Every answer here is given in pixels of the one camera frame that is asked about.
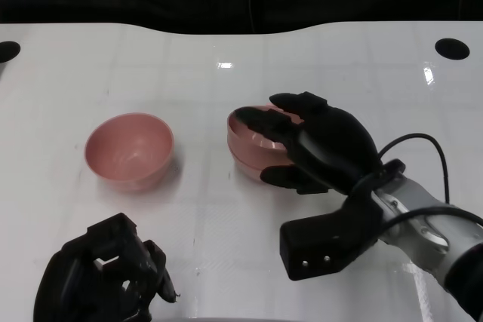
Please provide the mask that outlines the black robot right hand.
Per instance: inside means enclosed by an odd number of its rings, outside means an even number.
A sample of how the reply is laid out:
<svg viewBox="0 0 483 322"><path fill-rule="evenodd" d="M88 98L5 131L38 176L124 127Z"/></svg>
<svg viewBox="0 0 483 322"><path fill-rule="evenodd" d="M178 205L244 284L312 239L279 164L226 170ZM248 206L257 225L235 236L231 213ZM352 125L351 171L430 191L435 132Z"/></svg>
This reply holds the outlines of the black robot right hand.
<svg viewBox="0 0 483 322"><path fill-rule="evenodd" d="M348 195L381 165L374 141L350 113L311 94L280 93L270 98L274 109L246 106L235 117L250 130L281 143L291 164L262 170L264 183L297 193Z"/></svg>

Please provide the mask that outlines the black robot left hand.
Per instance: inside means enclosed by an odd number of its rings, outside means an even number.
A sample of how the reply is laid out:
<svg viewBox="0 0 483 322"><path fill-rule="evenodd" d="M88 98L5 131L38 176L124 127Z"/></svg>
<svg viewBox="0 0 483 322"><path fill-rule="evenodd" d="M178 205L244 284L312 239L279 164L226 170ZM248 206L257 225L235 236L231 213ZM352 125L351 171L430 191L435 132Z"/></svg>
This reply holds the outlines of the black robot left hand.
<svg viewBox="0 0 483 322"><path fill-rule="evenodd" d="M141 241L118 213L63 245L45 269L35 298L35 321L150 321L151 301L177 301L165 253Z"/></svg>

